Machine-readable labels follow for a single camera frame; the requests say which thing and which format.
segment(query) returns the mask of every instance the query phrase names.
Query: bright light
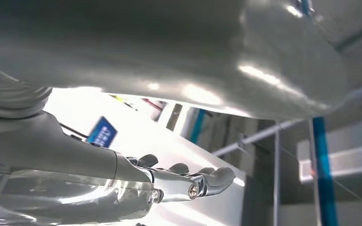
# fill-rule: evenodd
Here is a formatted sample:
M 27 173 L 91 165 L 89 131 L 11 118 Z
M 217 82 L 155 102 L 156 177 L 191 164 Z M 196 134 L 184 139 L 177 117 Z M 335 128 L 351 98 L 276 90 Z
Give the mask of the bright light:
M 291 5 L 288 5 L 288 6 L 286 6 L 285 8 L 286 8 L 286 9 L 288 10 L 288 12 L 290 12 L 292 15 L 294 15 L 294 16 L 296 16 L 296 17 L 298 17 L 298 18 L 303 17 L 303 14 L 302 14 L 299 10 L 297 10 L 297 8 L 295 8 L 295 7 L 291 6 Z
M 202 225 L 210 225 L 210 226 L 226 226 L 225 224 L 222 224 L 221 222 L 218 222 L 205 214 L 202 214 L 190 207 L 187 207 L 181 203 L 167 203 L 169 208 L 167 208 L 172 213 L 175 213 L 177 215 L 180 215 L 184 218 L 188 218 L 189 220 L 193 220 L 195 222 L 198 222 Z
M 201 87 L 189 84 L 184 87 L 182 94 L 191 100 L 198 101 L 208 105 L 221 105 L 222 100 L 214 93 L 207 91 Z
M 234 179 L 234 183 L 241 186 L 241 187 L 244 187 L 245 186 L 245 183 L 243 182 L 243 180 L 239 179 L 239 178 L 235 178 Z
M 74 91 L 79 91 L 79 92 L 93 92 L 93 93 L 99 93 L 102 92 L 102 88 L 100 87 L 93 87 L 93 86 L 80 86 L 80 87 L 76 87 L 76 88 L 68 88 Z
M 160 88 L 160 85 L 157 83 L 151 83 L 148 85 L 148 88 L 151 90 L 158 90 Z

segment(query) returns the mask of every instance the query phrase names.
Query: metal pole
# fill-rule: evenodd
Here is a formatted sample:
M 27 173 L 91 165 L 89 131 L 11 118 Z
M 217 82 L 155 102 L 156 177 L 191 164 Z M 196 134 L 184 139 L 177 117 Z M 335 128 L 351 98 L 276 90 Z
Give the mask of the metal pole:
M 320 219 L 322 226 L 338 226 L 337 210 L 335 206 L 334 184 L 328 158 L 327 132 L 322 117 L 313 119 L 314 161 L 317 171 L 314 179 L 318 182 L 318 196 Z
M 295 125 L 296 123 L 301 122 L 302 120 L 297 120 L 297 121 L 284 121 L 280 124 L 276 124 L 274 126 L 271 126 L 269 128 L 263 129 L 262 131 L 251 135 L 250 137 L 247 137 L 245 139 L 242 140 L 242 143 L 247 145 L 247 144 L 251 144 L 254 143 L 256 141 L 259 141 L 261 139 L 264 139 L 266 137 L 269 137 L 271 135 L 273 135 L 275 132 L 279 131 L 279 130 L 283 130 L 283 129 L 287 129 L 289 127 L 292 127 L 293 125 Z M 228 145 L 225 146 L 215 152 L 212 152 L 212 154 L 216 155 L 216 156 L 221 156 L 224 154 L 227 154 L 229 152 L 232 152 L 234 150 L 236 150 L 238 148 L 238 143 L 234 143 L 232 145 Z
M 347 95 L 346 102 L 355 100 L 355 99 L 358 99 L 361 97 L 362 97 L 362 88 L 359 88 L 359 89 L 356 89 L 353 92 L 351 92 L 349 95 Z M 280 123 L 279 125 L 275 125 L 275 126 L 267 128 L 267 129 L 263 129 L 255 134 L 245 138 L 243 140 L 243 143 L 247 145 L 247 144 L 257 142 L 261 139 L 264 139 L 266 137 L 273 135 L 278 130 L 288 129 L 289 127 L 292 127 L 301 121 L 303 121 L 303 120 L 285 121 L 285 122 Z M 216 156 L 221 156 L 221 155 L 230 153 L 232 151 L 235 151 L 237 149 L 238 149 L 238 143 L 234 143 L 234 144 L 225 146 L 223 148 L 220 148 L 219 150 L 212 152 L 212 154 L 214 154 Z
M 314 130 L 313 130 L 313 121 L 309 120 L 309 133 L 310 133 L 310 160 L 312 162 L 312 176 L 314 181 L 314 207 L 316 209 L 317 217 L 317 226 L 321 226 L 321 211 L 320 211 L 320 196 L 319 196 L 319 187 L 317 180 L 317 160 L 316 160 L 316 146 L 314 143 Z
M 273 226 L 278 226 L 280 219 L 280 131 L 275 132 L 274 141 L 274 209 Z

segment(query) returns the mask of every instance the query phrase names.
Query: wall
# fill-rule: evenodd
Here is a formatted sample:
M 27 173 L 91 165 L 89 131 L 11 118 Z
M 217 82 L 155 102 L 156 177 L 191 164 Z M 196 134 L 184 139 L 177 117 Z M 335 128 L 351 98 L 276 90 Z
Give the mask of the wall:
M 338 202 L 338 222 L 341 226 L 362 226 L 362 202 Z M 315 208 L 312 204 L 284 205 L 280 208 L 280 226 L 315 226 Z

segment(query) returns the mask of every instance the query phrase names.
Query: white wall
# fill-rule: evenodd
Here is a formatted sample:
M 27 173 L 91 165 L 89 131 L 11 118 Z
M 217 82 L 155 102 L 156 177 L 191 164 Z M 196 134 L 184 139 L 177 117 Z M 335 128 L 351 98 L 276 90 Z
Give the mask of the white wall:
M 194 172 L 203 167 L 230 166 L 94 89 L 55 89 L 45 110 L 59 122 L 84 134 L 89 134 L 100 116 L 105 116 L 118 131 L 110 149 L 134 157 L 154 154 L 159 159 L 158 167 L 168 168 L 183 162 Z M 159 204 L 146 220 L 153 221 L 151 225 L 239 226 L 245 174 L 232 169 L 237 179 L 222 194 L 193 202 Z

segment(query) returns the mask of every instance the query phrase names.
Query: transparent plastic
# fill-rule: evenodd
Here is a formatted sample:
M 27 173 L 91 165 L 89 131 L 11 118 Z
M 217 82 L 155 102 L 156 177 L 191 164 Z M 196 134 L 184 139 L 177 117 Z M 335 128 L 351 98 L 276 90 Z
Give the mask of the transparent plastic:
M 0 226 L 111 223 L 145 216 L 153 184 L 39 170 L 0 174 Z

